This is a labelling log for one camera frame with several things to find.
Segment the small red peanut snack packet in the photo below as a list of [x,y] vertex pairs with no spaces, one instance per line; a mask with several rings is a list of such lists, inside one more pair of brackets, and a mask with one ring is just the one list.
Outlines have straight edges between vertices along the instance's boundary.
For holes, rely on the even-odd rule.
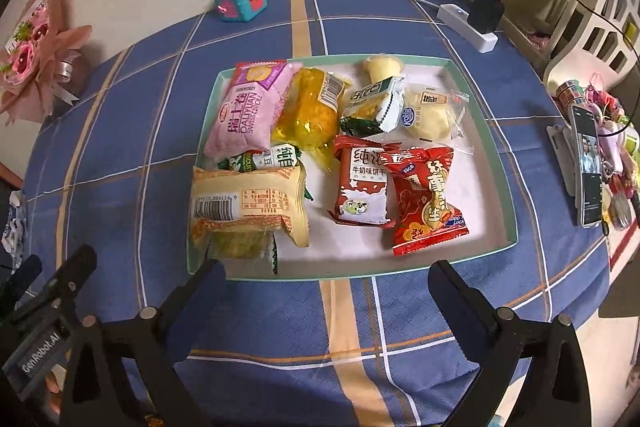
[[381,154],[397,197],[396,257],[469,234],[462,212],[446,197],[453,159],[454,150],[448,146],[410,147]]

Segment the blue plaid tablecloth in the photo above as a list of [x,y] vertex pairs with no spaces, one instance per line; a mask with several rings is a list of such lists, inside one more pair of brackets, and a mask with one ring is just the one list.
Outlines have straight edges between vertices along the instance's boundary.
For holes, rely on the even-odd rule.
[[[559,118],[506,38],[477,52],[408,0],[269,0],[247,24],[212,14],[130,46],[40,131],[26,170],[28,250],[51,275],[81,244],[98,266],[77,299],[103,321],[157,305],[186,278],[186,207],[205,107],[221,70],[292,54],[446,57],[469,81],[514,200],[518,243],[457,269],[497,306],[585,325],[608,292],[608,253],[579,228],[547,138]],[[217,421],[430,425],[472,381],[422,271],[329,282],[230,282],[178,373]]]

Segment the red white milk biscuit packet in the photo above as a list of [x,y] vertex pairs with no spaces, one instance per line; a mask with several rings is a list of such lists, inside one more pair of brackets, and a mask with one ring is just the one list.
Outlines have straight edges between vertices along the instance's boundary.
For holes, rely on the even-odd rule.
[[334,157],[340,161],[338,190],[331,218],[339,225],[389,229],[388,170],[381,154],[396,152],[399,143],[382,144],[341,134],[334,140]]

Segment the beige cake packet with barcode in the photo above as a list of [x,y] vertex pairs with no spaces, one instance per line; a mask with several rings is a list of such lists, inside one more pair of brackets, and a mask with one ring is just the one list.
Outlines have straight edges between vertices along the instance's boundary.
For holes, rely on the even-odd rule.
[[282,230],[302,248],[309,246],[302,165],[247,172],[193,169],[189,233],[202,245],[210,233]]

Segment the colourful toy clutter pile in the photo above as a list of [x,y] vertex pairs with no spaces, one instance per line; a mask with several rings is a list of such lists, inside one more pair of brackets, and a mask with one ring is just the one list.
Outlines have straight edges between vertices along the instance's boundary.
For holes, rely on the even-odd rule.
[[626,229],[639,219],[639,132],[620,101],[604,91],[600,83],[582,87],[570,79],[555,89],[568,126],[567,109],[572,104],[588,108],[594,115],[602,174],[602,220],[604,231]]

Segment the green white corn snack packet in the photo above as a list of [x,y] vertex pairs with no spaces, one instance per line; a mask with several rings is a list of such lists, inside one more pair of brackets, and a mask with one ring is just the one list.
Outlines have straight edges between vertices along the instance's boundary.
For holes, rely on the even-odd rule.
[[341,132],[367,138],[395,130],[404,109],[405,87],[404,77],[393,76],[355,91],[343,109]]

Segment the white tray with green rim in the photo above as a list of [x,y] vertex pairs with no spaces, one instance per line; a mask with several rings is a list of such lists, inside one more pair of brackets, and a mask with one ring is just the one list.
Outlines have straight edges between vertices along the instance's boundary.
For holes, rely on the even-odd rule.
[[[333,72],[347,78],[352,91],[368,83],[362,61],[371,54],[336,54],[294,58],[304,66]],[[403,73],[411,83],[465,92],[469,104],[461,121],[462,144],[454,144],[454,160],[446,185],[447,202],[461,210],[469,234],[422,251],[395,257],[393,230],[339,225],[328,213],[337,195],[340,164],[332,159],[332,170],[324,171],[309,154],[302,155],[306,187],[314,200],[305,199],[310,245],[298,248],[285,231],[274,232],[274,243],[260,259],[222,259],[227,275],[238,281],[313,281],[335,277],[370,277],[428,268],[438,259],[451,263],[477,259],[504,251],[518,243],[513,198],[497,147],[480,113],[470,84],[453,61],[443,57],[392,55],[404,63]],[[214,168],[204,155],[206,139],[226,94],[234,67],[217,72],[210,90],[195,165]]]

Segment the pink swiss roll packet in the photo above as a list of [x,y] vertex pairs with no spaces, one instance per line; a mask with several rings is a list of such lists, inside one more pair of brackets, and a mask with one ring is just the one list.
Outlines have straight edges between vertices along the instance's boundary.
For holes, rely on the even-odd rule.
[[285,60],[240,63],[204,146],[214,161],[245,152],[263,152],[280,118],[294,76],[303,66]]

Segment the smartphone on white stand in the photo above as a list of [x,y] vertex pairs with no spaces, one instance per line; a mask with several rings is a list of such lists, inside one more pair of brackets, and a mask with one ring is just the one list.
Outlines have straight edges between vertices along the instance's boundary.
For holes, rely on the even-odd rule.
[[602,174],[598,132],[593,113],[572,104],[567,109],[568,126],[547,127],[565,190],[574,198],[577,223],[584,229],[602,220]]

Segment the white power strip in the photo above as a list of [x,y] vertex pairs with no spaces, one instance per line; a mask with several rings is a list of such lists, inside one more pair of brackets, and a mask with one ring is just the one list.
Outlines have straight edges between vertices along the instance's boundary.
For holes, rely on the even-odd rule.
[[481,34],[469,23],[469,13],[453,3],[441,4],[437,10],[437,17],[449,26],[460,37],[471,43],[480,53],[488,53],[495,49],[498,37],[494,32]]

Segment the yellow jelly cup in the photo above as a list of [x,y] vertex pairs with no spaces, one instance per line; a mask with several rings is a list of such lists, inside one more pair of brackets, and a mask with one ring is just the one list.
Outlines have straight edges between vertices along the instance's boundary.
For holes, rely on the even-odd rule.
[[362,63],[363,70],[372,83],[402,74],[405,64],[396,56],[375,54],[367,57]]

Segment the white shelf unit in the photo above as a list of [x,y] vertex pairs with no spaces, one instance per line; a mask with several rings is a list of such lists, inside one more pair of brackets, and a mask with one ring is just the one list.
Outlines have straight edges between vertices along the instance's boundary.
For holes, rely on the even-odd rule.
[[566,80],[611,89],[639,54],[639,0],[503,0],[502,28],[550,92]]

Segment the yellow transparent snack packet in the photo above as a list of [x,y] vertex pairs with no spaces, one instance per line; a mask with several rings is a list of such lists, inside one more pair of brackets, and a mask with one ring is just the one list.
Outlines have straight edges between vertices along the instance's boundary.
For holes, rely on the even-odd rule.
[[323,171],[331,171],[340,107],[350,87],[352,83],[335,72],[314,67],[299,69],[271,132],[271,142],[294,145]]

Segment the green clear rice cracker packet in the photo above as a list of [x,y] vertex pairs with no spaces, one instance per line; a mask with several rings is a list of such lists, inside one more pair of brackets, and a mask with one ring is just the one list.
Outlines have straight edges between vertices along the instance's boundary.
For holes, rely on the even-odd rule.
[[306,169],[294,145],[227,158],[216,170],[193,173],[191,241],[215,259],[269,256],[277,272],[277,231],[296,247],[310,244],[308,198]]

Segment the clear packet with round pastry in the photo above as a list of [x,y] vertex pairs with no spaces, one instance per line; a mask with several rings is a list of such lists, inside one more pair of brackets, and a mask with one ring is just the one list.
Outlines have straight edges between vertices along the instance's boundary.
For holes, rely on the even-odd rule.
[[419,83],[405,87],[399,124],[413,139],[446,145],[472,155],[474,147],[463,130],[469,95]]

